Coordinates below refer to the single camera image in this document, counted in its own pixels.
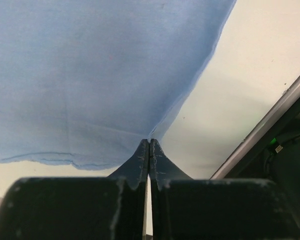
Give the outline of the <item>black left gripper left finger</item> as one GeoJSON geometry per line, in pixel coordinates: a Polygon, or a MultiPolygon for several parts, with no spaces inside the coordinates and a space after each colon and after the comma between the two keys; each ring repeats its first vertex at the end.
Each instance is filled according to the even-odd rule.
{"type": "Polygon", "coordinates": [[[148,140],[141,140],[133,155],[107,177],[119,189],[109,226],[112,240],[146,239],[149,147],[148,140]]]}

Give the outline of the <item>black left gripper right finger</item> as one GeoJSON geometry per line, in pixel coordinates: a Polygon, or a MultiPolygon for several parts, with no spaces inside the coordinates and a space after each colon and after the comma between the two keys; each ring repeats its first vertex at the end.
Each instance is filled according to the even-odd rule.
{"type": "Polygon", "coordinates": [[[165,155],[156,139],[151,139],[149,143],[149,177],[153,239],[168,240],[171,225],[165,189],[170,186],[170,181],[187,181],[192,178],[165,155]]]}

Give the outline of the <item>light blue long sleeve shirt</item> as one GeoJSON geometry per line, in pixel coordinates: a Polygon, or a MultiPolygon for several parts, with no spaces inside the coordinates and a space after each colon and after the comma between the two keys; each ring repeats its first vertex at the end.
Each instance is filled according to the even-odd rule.
{"type": "Polygon", "coordinates": [[[0,0],[0,163],[116,167],[161,139],[233,0],[0,0]]]}

